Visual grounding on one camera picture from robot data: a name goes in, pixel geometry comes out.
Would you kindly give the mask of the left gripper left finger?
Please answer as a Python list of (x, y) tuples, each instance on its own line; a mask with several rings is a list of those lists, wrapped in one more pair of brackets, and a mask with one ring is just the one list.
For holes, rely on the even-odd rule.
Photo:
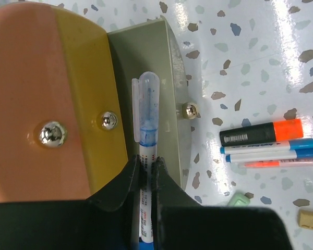
[(138, 249), (140, 160), (133, 156), (106, 186), (88, 198), (87, 249)]

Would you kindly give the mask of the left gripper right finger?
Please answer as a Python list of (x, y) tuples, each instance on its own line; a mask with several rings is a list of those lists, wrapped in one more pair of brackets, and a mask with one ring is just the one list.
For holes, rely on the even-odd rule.
[(195, 249), (198, 234), (190, 221), (201, 207), (170, 177), (164, 158), (152, 170), (152, 227), (154, 249)]

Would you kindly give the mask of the clear green-capped tube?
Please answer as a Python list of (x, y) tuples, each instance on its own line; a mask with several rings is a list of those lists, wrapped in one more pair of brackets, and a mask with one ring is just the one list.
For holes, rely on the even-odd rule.
[(237, 206), (248, 206), (250, 204), (250, 199), (242, 193), (235, 193), (230, 201), (228, 202), (228, 206), (237, 207)]

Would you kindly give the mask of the teal-tipped pen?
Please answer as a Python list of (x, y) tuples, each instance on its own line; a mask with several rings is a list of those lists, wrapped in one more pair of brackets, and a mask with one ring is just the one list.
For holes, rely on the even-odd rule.
[(160, 79), (155, 73), (148, 71), (132, 79), (133, 131), (141, 169), (140, 238), (149, 245), (153, 243), (152, 172), (157, 158), (159, 99)]

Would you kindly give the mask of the black orange highlighter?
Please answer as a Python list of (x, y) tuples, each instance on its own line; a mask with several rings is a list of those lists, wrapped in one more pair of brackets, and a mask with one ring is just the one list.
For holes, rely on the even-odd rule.
[(300, 139), (304, 136), (300, 119), (268, 122), (219, 133), (223, 147), (273, 143)]

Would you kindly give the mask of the beige round drawer organizer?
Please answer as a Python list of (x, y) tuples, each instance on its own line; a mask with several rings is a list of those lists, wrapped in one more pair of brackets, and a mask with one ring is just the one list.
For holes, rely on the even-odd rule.
[(131, 81), (147, 71), (158, 156), (185, 188), (198, 111), (165, 17), (106, 32), (61, 7), (0, 5), (0, 203), (84, 199), (118, 175), (138, 153)]

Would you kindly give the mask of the white blue-capped marker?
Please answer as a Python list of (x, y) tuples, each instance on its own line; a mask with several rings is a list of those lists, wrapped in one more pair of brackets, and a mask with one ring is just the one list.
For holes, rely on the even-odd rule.
[(245, 163), (251, 161), (287, 160), (302, 158), (313, 158), (313, 148), (276, 152), (231, 154), (226, 155), (225, 157), (226, 162), (228, 163)]
[(221, 147), (221, 154), (245, 154), (258, 152), (275, 152), (275, 151), (289, 151), (296, 149), (312, 149), (313, 139), (296, 139), (290, 141), (281, 141), (273, 143), (259, 143), (242, 146)]

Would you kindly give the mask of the orange thin pen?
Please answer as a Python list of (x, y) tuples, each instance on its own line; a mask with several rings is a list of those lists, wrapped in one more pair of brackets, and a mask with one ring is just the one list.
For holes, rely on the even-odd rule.
[(242, 168), (282, 168), (282, 167), (307, 167), (313, 166), (313, 158), (257, 161), (238, 164)]

